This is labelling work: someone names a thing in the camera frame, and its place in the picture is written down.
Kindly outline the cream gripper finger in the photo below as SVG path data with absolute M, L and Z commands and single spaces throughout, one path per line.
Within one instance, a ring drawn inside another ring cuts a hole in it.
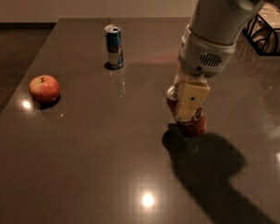
M 189 121 L 195 115 L 210 92 L 210 87 L 204 75 L 188 76 L 178 84 L 175 119 Z
M 174 88 L 175 92 L 178 92 L 179 88 L 189 82 L 189 76 L 182 71 L 180 64 L 177 65 L 175 71 Z

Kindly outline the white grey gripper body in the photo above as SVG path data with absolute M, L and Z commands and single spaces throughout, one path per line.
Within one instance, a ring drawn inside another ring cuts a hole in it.
M 199 38 L 187 25 L 181 39 L 178 61 L 184 74 L 213 77 L 225 70 L 235 47 L 235 44 L 223 46 Z

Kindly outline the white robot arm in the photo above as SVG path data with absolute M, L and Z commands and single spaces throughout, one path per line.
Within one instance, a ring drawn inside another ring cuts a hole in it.
M 266 3 L 280 9 L 280 0 L 198 0 L 179 48 L 177 121 L 195 115 L 209 92 L 207 79 L 225 69 L 244 26 Z

